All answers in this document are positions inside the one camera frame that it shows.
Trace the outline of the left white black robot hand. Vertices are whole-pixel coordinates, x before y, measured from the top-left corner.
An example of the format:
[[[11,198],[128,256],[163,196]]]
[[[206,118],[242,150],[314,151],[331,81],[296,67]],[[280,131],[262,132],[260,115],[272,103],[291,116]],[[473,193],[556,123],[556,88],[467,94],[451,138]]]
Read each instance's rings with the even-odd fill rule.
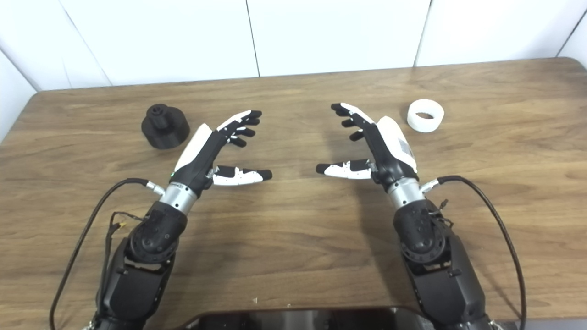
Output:
[[[169,182],[187,186],[201,196],[212,185],[242,186],[270,180],[273,177],[270,170],[214,165],[227,144],[239,148],[247,146],[241,136],[255,136],[255,131],[249,126],[258,125],[261,115],[261,111],[247,110],[231,116],[214,130],[206,124],[199,126],[178,159]]]

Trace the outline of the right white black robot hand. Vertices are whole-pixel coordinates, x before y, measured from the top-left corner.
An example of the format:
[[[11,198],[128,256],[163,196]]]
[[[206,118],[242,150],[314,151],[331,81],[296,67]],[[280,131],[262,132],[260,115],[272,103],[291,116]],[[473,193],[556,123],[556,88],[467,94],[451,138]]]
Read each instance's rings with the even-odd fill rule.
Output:
[[[404,178],[419,181],[417,164],[411,148],[398,123],[388,116],[374,121],[358,107],[348,103],[333,103],[331,109],[338,116],[346,117],[343,127],[357,127],[349,139],[365,139],[371,159],[355,159],[333,164],[318,164],[316,172],[329,177],[366,180],[371,178],[376,184],[390,188]]]

